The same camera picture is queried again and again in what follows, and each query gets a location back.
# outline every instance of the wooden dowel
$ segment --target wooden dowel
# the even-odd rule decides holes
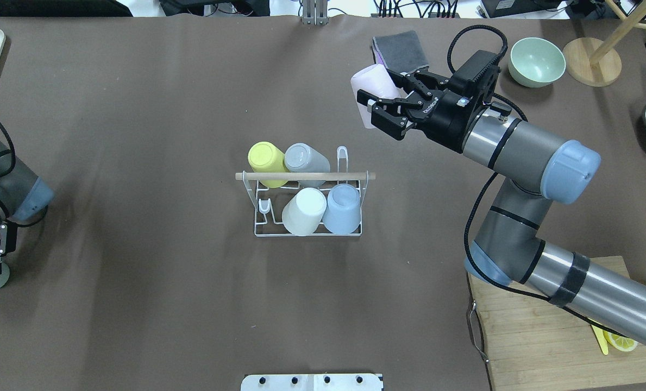
[[[246,173],[249,181],[271,180],[323,180],[323,181],[360,181],[366,180],[367,173]],[[368,173],[370,180],[375,180],[375,173]],[[243,173],[236,173],[236,180],[243,180]]]
[[[613,12],[615,12],[615,15],[618,15],[620,20],[625,20],[626,15],[625,13],[620,10],[620,7],[617,7],[617,5],[613,2],[613,0],[605,0],[605,2],[608,4],[608,7],[610,7]],[[646,30],[646,23],[637,23],[634,27],[637,29],[645,29]]]
[[[591,58],[589,59],[589,62],[591,65],[598,64],[600,62],[600,59],[604,57],[604,55],[608,54],[610,50],[615,47],[618,42],[620,42],[623,37],[625,37],[626,34],[630,30],[634,28],[634,25],[636,25],[640,20],[642,20],[646,16],[646,0],[642,0],[642,2],[636,7],[636,9],[629,15],[629,17],[625,18],[623,22],[618,26],[617,29],[613,31],[613,33],[606,39],[598,49],[596,49],[595,52],[591,55]]]

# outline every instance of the lemon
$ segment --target lemon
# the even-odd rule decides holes
[[[617,334],[612,334],[612,332],[607,332],[603,330],[603,336],[610,342],[615,349],[620,351],[633,351],[636,349],[636,346],[639,344],[637,341],[631,338],[618,336]]]

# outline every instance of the wire rack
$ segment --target wire rack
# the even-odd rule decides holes
[[[359,237],[362,235],[364,225],[363,205],[368,181],[374,179],[375,173],[369,171],[350,173],[349,154],[345,146],[337,148],[337,172],[335,173],[248,173],[246,171],[236,173],[236,180],[243,181],[255,209],[253,233],[256,237],[295,237],[294,234],[286,230],[284,223],[281,222],[281,211],[302,188],[298,183],[300,180],[324,180],[325,183],[318,189],[325,195],[333,186],[345,182],[354,186],[359,191],[361,198],[362,220],[357,230],[347,235],[337,235],[328,231],[323,223],[320,223],[318,229],[309,236]],[[288,182],[278,188],[269,188],[261,183],[263,180],[286,180]],[[255,181],[255,188],[251,185],[251,181]]]

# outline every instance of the light blue cup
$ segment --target light blue cup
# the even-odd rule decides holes
[[[328,208],[323,225],[336,235],[349,235],[357,230],[362,220],[359,191],[352,185],[335,185],[328,193]]]
[[[544,87],[562,77],[566,69],[564,54],[548,40],[527,37],[511,48],[509,72],[522,86]]]

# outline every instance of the metal plate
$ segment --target metal plate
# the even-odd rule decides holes
[[[241,391],[382,391],[382,374],[249,375]]]

